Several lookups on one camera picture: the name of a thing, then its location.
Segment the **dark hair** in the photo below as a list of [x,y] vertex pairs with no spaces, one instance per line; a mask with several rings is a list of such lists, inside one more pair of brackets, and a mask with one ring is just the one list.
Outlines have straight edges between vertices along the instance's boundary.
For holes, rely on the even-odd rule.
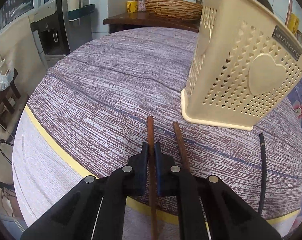
[[257,1],[262,5],[264,5],[265,7],[267,7],[273,13],[272,6],[268,0],[257,0]]

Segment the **beige plastic utensil holder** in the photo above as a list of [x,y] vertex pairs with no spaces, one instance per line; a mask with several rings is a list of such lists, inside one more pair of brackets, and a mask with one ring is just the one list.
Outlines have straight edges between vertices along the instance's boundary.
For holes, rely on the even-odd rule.
[[[273,38],[276,26],[292,45]],[[267,8],[256,0],[203,0],[182,115],[192,123],[252,130],[301,77],[302,47]]]

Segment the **purple striped tablecloth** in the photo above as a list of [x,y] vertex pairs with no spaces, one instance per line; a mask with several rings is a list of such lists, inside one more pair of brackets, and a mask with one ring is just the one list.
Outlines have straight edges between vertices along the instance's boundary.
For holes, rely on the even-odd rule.
[[[14,182],[27,224],[81,180],[80,169],[102,178],[126,165],[146,141],[152,115],[155,140],[177,165],[172,121],[180,123],[191,172],[219,176],[255,210],[261,185],[258,134],[264,133],[262,216],[281,235],[289,231],[302,200],[302,132],[292,106],[285,98],[252,131],[186,122],[180,91],[196,38],[197,33],[169,28],[113,33],[81,46],[48,71],[22,114],[13,150]],[[125,222],[124,239],[149,238],[147,195],[136,200],[126,209],[130,223]],[[175,198],[158,198],[157,207],[160,238],[178,239]]]

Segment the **pink flower pattern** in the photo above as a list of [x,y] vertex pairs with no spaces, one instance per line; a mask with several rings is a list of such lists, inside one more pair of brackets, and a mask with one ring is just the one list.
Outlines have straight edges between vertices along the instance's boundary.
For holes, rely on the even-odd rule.
[[292,105],[295,116],[298,118],[299,122],[301,123],[302,121],[302,104],[300,104],[299,101],[295,101],[294,104]]

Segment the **metal screw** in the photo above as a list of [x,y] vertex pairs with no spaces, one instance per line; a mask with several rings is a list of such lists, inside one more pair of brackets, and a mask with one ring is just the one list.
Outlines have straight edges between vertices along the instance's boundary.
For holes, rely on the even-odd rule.
[[84,182],[85,182],[85,183],[94,182],[94,177],[93,177],[93,176],[86,176],[86,177],[84,178]]
[[180,169],[179,166],[172,166],[172,167],[170,168],[170,170],[171,170],[172,172],[179,172],[179,171],[181,171],[181,169]]
[[219,178],[217,176],[212,175],[209,177],[209,181],[212,183],[217,183],[219,181]]
[[124,166],[124,167],[122,168],[122,171],[123,171],[123,172],[130,172],[130,171],[132,171],[132,167],[131,167],[131,166]]

